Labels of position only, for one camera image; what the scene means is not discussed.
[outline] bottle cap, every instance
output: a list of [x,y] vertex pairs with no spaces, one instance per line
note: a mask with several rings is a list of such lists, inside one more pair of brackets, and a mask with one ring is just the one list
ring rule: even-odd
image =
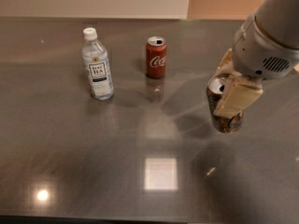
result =
[[87,41],[93,41],[97,38],[96,30],[92,27],[85,28],[83,34],[84,34],[84,39]]

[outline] water bottle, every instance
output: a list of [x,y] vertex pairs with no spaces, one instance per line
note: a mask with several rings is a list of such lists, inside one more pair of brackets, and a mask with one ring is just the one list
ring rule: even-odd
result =
[[94,28],[84,29],[83,34],[82,57],[93,97],[106,100],[114,93],[107,50],[97,39]]

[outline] bottle label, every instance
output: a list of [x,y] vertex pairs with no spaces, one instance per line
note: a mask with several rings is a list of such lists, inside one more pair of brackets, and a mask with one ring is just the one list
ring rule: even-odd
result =
[[103,61],[85,61],[85,68],[95,96],[102,96],[113,92],[113,85],[109,67],[109,59]]

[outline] wall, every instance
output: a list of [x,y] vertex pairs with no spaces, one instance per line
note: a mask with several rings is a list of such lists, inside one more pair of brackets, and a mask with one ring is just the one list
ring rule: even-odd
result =
[[0,18],[245,19],[263,0],[0,0]]

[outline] coca-cola can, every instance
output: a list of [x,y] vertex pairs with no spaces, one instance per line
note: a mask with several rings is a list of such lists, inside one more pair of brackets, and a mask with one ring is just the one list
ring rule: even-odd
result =
[[216,130],[222,133],[234,133],[237,132],[243,122],[244,111],[240,111],[232,118],[224,118],[214,115],[218,101],[221,99],[226,80],[229,75],[218,75],[209,80],[206,87],[206,96],[209,104],[209,110],[211,113],[212,123]]
[[165,76],[166,42],[159,36],[148,39],[147,49],[147,76],[160,78]]

